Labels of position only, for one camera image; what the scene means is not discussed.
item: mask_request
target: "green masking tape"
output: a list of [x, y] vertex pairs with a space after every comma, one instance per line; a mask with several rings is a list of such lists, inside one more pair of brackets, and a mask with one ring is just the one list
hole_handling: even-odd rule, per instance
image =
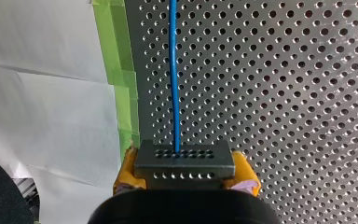
[[139, 146], [138, 92], [124, 0], [93, 1], [107, 80], [115, 86], [121, 158]]

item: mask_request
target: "perforated metal sheet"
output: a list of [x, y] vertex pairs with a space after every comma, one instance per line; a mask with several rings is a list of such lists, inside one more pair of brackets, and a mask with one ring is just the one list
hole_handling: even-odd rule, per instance
[[[168, 0], [127, 0], [141, 137], [172, 141]], [[358, 1], [178, 1], [184, 144], [227, 139], [282, 223], [358, 223]]]

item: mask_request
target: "hole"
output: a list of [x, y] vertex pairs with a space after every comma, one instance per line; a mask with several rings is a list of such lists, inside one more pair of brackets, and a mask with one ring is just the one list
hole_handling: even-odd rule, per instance
[[321, 35], [328, 35], [328, 29], [326, 29], [326, 28], [322, 29]]
[[288, 18], [293, 18], [295, 16], [295, 12], [293, 10], [289, 10], [287, 11], [286, 16]]
[[329, 17], [331, 17], [331, 15], [332, 15], [332, 12], [331, 12], [330, 10], [326, 10], [326, 11], [324, 12], [324, 17], [325, 17], [325, 18], [329, 18]]
[[348, 33], [348, 30], [345, 28], [339, 30], [340, 35], [346, 35], [347, 33]]
[[275, 17], [277, 16], [277, 12], [274, 11], [274, 10], [272, 10], [272, 11], [270, 11], [269, 16], [270, 16], [271, 18], [275, 18]]
[[308, 11], [306, 11], [305, 13], [304, 13], [304, 15], [305, 15], [305, 17], [306, 18], [310, 18], [311, 16], [312, 16], [312, 11], [311, 10], [308, 10]]
[[253, 17], [253, 18], [257, 18], [258, 15], [259, 15], [258, 11], [254, 11], [254, 12], [252, 13], [252, 17]]
[[350, 15], [351, 15], [351, 11], [350, 11], [350, 10], [345, 10], [345, 11], [342, 13], [342, 16], [343, 16], [344, 18], [348, 18]]
[[236, 17], [237, 19], [241, 18], [241, 17], [242, 17], [242, 12], [241, 12], [241, 11], [237, 11], [237, 12], [235, 13], [235, 17]]

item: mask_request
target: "white paper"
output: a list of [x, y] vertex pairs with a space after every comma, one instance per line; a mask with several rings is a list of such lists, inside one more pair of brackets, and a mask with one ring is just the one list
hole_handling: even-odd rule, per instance
[[90, 0], [0, 0], [0, 66], [106, 83]]
[[77, 183], [49, 172], [30, 168], [41, 198], [41, 223], [87, 223], [92, 212], [113, 190]]
[[113, 86], [0, 68], [0, 165], [34, 178], [42, 223], [86, 223], [120, 167]]

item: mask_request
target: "blue wire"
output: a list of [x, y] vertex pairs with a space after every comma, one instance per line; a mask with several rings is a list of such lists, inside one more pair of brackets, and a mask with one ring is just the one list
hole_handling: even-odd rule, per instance
[[170, 74], [173, 110], [173, 145], [175, 153], [180, 149], [179, 96], [176, 71], [176, 0], [170, 0]]

